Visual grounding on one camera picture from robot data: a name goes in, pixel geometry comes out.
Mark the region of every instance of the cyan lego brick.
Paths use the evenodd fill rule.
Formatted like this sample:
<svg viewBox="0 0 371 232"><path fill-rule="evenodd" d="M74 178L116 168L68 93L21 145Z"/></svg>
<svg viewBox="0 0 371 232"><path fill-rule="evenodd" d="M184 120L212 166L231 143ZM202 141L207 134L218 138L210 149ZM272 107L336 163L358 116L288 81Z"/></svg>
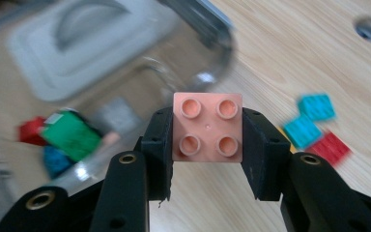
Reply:
<svg viewBox="0 0 371 232"><path fill-rule="evenodd" d="M73 165L64 152L52 146L44 146L43 163L51 179L55 179Z"/></svg>
<svg viewBox="0 0 371 232"><path fill-rule="evenodd" d="M298 102L301 115L312 121L329 120L335 117L333 105L327 94L304 95Z"/></svg>
<svg viewBox="0 0 371 232"><path fill-rule="evenodd" d="M307 148L322 137L322 132L306 116L299 116L284 126L284 131L297 148Z"/></svg>
<svg viewBox="0 0 371 232"><path fill-rule="evenodd" d="M279 130L279 132L282 133L282 135L284 135L284 137L288 138L289 140L289 137L287 136L287 134L284 132L282 128L277 128L277 129ZM295 148L294 144L292 144L292 142L291 142L291 147L289 148L289 150L291 151L292 154L295 154L297 152L297 149Z"/></svg>

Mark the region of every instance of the wood grain surface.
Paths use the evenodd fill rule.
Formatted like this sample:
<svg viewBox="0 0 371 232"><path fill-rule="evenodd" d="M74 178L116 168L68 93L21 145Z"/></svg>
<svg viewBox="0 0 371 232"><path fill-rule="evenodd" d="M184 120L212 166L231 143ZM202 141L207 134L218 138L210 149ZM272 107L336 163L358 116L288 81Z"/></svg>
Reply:
<svg viewBox="0 0 371 232"><path fill-rule="evenodd" d="M301 94L329 94L337 119L318 126L352 149L336 169L351 188L371 196L371 42L354 28L358 19L371 16L371 1L212 2L233 22L236 51L228 78L209 91L242 93L243 106L261 111L278 126L298 115ZM19 159L36 160L38 149L13 144L14 131L7 128L54 108L18 91L21 74L3 46L3 35L0 77L11 78L0 80L0 132L20 192L25 192L44 177L39 168L25 170ZM16 98L30 102L16 103ZM11 154L15 147L23 153ZM171 200L151 202L151 231L286 231L279 203L255 201L239 164L176 162L174 171Z"/></svg>

